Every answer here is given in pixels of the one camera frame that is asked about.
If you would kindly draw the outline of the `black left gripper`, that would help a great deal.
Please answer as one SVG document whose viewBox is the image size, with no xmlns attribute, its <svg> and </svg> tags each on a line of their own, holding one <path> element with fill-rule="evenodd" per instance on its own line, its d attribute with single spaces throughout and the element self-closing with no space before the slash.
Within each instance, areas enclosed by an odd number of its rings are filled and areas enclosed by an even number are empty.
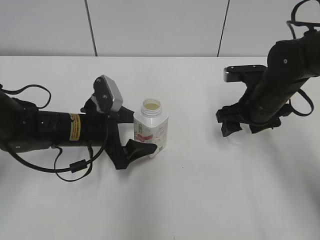
<svg viewBox="0 0 320 240">
<path fill-rule="evenodd" d="M 134 112 L 132 110 L 121 106 L 118 112 L 99 113 L 93 101 L 88 99 L 81 108 L 81 112 L 85 114 L 82 120 L 85 138 L 92 144 L 103 145 L 103 149 L 117 170 L 126 169 L 130 163 L 129 160 L 137 160 L 156 151 L 156 144 L 132 139 L 122 146 L 118 124 L 133 124 Z"/>
</svg>

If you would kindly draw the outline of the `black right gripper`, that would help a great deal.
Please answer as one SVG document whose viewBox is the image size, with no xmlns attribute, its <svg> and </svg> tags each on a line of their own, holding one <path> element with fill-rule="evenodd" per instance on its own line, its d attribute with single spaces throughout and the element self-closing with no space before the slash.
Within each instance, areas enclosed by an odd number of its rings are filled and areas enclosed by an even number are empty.
<svg viewBox="0 0 320 240">
<path fill-rule="evenodd" d="M 223 137 L 242 130 L 241 124 L 248 125 L 252 134 L 281 126 L 281 117 L 290 115 L 290 105 L 285 103 L 275 112 L 253 103 L 243 95 L 235 104 L 223 106 L 216 112 L 216 119 L 221 123 Z"/>
</svg>

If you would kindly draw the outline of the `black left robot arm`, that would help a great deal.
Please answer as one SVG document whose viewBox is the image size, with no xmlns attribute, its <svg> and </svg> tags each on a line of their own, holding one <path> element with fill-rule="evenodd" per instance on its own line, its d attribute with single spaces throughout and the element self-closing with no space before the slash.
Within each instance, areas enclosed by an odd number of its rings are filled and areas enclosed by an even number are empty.
<svg viewBox="0 0 320 240">
<path fill-rule="evenodd" d="M 78 172 L 92 164 L 96 156 L 80 160 L 67 168 L 44 168 L 27 162 L 19 156 L 50 147 L 100 147 L 112 160 L 117 170 L 144 156 L 153 154 L 154 143 L 142 143 L 129 139 L 123 146 L 118 125 L 132 123 L 133 112 L 121 107 L 119 112 L 98 113 L 94 103 L 88 100 L 82 114 L 42 111 L 31 102 L 0 93 L 0 148 L 18 162 L 46 173 Z"/>
</svg>

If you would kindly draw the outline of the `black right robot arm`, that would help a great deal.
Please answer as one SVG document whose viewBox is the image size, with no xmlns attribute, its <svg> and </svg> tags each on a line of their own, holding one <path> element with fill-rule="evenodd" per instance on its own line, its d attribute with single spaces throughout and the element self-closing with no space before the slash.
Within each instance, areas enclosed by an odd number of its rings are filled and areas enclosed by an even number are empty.
<svg viewBox="0 0 320 240">
<path fill-rule="evenodd" d="M 216 112 L 221 132 L 227 137 L 249 125 L 255 134 L 281 125 L 281 117 L 304 113 L 292 107 L 291 97 L 299 93 L 313 109 L 301 87 L 320 75 L 320 32 L 310 29 L 299 39 L 281 40 L 270 49 L 267 65 L 234 65 L 224 69 L 224 81 L 242 82 L 246 90 L 239 101 Z"/>
</svg>

